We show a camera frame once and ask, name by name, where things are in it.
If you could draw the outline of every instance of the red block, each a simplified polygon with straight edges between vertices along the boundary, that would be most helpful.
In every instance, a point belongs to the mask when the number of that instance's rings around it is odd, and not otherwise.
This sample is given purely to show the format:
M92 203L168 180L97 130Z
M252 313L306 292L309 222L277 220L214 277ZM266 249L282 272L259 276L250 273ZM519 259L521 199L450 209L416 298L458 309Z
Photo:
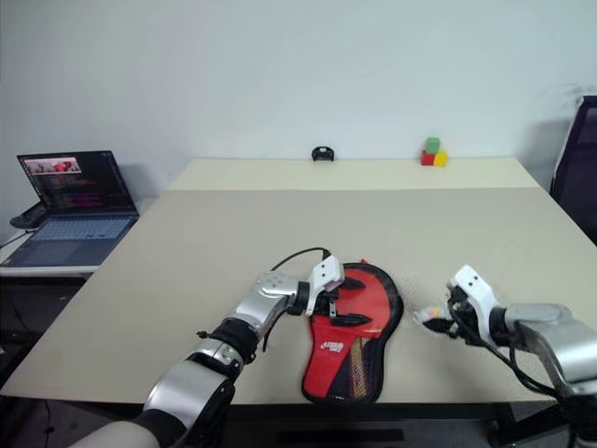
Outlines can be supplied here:
M423 152L421 153L421 165L433 166L433 160L435 157L435 154L429 154L427 153L427 151L423 150Z

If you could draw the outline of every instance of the yellow block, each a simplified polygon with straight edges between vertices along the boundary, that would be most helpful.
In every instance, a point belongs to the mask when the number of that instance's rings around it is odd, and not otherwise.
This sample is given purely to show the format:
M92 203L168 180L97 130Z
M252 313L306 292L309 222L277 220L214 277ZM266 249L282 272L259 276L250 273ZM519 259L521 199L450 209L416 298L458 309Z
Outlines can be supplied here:
M446 166L446 163L448 163L448 153L439 151L433 159L433 166Z

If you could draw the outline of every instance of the toy block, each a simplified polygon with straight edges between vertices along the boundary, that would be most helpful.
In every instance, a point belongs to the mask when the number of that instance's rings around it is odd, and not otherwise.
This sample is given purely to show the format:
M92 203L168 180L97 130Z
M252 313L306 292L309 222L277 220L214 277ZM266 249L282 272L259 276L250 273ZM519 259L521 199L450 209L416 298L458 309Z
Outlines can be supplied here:
M439 152L439 139L437 137L427 138L425 143L425 151L429 154L438 154Z
M439 151L433 159L433 166L446 166L446 163L448 163L448 153Z
M435 154L429 154L427 151L423 151L421 153L421 165L433 166L435 158Z

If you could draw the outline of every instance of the green block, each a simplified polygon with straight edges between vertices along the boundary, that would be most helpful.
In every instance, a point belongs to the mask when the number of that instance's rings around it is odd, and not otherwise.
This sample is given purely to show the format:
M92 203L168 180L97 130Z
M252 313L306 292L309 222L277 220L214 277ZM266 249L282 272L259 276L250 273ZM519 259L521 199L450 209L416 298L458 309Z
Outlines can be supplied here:
M425 143L425 151L427 151L428 154L438 154L439 139L437 137L427 138L427 143Z

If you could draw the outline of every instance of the laptop keyboard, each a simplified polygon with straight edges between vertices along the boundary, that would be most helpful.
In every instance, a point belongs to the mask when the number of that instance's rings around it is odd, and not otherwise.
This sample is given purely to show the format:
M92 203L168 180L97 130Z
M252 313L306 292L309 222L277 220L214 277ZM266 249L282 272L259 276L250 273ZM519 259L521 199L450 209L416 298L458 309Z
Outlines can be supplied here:
M113 240L130 221L129 218L52 220L31 241Z

